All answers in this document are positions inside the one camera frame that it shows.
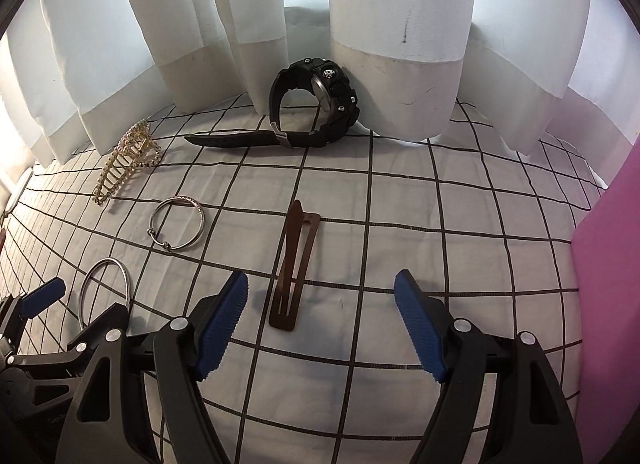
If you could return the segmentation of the silver bangle with charm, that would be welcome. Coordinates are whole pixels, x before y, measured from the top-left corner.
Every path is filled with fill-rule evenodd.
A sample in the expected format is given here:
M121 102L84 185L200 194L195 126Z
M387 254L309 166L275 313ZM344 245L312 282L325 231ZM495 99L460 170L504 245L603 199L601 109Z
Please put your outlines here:
M156 247L176 253L195 245L204 233L205 224L206 212L196 199L175 195L155 206L146 233Z

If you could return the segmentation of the black wristwatch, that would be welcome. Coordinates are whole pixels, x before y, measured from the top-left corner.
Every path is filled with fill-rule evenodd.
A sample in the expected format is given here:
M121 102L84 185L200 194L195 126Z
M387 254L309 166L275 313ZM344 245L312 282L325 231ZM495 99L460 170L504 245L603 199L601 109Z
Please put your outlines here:
M280 109L288 92L303 90L313 95L326 114L326 121L312 131L285 131ZM282 146L286 149L324 147L346 135L359 118L358 96L344 70L333 60L306 57L281 69L270 88L270 130L224 133L223 135L187 135L186 141L214 149Z

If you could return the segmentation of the pearl hair claw clip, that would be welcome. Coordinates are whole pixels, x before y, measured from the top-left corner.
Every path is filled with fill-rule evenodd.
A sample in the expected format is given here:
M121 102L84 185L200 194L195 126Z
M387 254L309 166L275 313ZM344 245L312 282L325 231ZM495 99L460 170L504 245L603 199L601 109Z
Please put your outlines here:
M149 121L138 121L120 138L105 161L92 191L92 201L102 206L138 171L157 166L162 156L160 144L152 138Z

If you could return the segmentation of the large silver bangle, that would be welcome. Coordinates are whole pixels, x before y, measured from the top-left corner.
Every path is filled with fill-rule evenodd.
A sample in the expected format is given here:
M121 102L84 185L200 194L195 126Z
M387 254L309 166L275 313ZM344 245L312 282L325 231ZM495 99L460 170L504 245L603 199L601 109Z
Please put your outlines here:
M131 312L132 305L134 304L134 299L132 299L132 281L131 281L130 272L126 267L126 265L124 265L124 263L119 259L114 257L104 257L96 261L91 266L91 268L85 274L84 280L82 280L82 283L80 285L80 290L78 291L78 302L77 302L78 323L79 323L80 329L84 329L88 326L88 322L85 315L85 303L86 303L89 284L91 282L96 283L96 292L94 293L95 295L99 294L99 290L101 287L103 287L104 289L107 289L107 286L102 281L96 280L94 278L94 275L99 271L99 269L101 268L106 269L110 265L117 268L120 275L122 276L122 280L124 281L123 291L116 291L115 288L111 288L111 292L113 294L117 294L118 296L122 297L122 299L124 299L124 302L122 304L125 306L126 311L128 313Z

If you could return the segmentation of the white curtain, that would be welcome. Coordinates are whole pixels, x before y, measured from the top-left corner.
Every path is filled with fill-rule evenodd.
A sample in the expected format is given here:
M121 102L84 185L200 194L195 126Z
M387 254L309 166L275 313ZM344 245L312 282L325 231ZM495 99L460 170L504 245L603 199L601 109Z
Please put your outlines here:
M456 102L510 149L545 133L605 181L639 155L639 34L618 0L1 0L2 167L107 152L168 104L246 94L277 73L340 64L369 129L439 135Z

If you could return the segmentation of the brown snap hair clip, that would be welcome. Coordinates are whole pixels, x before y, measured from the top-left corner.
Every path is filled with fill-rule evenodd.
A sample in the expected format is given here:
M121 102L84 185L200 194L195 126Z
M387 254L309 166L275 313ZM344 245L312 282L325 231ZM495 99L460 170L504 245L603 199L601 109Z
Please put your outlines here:
M269 314L269 324L280 331L295 328L320 219L318 213L306 213L299 199L286 214L283 260Z

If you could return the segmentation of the white grid tablecloth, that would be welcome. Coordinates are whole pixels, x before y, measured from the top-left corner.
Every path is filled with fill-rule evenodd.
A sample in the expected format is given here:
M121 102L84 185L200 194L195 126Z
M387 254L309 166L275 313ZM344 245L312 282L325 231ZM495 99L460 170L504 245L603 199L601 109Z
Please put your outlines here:
M151 119L163 159L105 206L90 194L104 165L91 147L37 168L6 219L1 291L51 277L64 298L27 324L24 354L62 350L78 330L78 291L101 258L132 281L130 329L156 331L245 272L247 305L220 368L200 386L235 463L405 463L437 401L395 305L408 269L456 317L482 331L534 333L570 406L579 398L579 295L570 253L601 187L573 146L544 135L510 151L468 103L447 130L405 143L355 128L320 150L221 151L198 132L265 128L246 96ZM164 199L206 212L200 240L168 253L146 233ZM269 314L295 199L321 217L295 328Z

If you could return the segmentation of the purple plastic tub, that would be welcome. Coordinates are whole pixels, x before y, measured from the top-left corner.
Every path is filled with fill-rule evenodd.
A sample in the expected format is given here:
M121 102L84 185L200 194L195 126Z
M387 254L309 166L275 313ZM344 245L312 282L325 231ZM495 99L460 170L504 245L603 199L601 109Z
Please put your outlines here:
M582 318L576 428L597 463L639 406L639 146L572 239Z

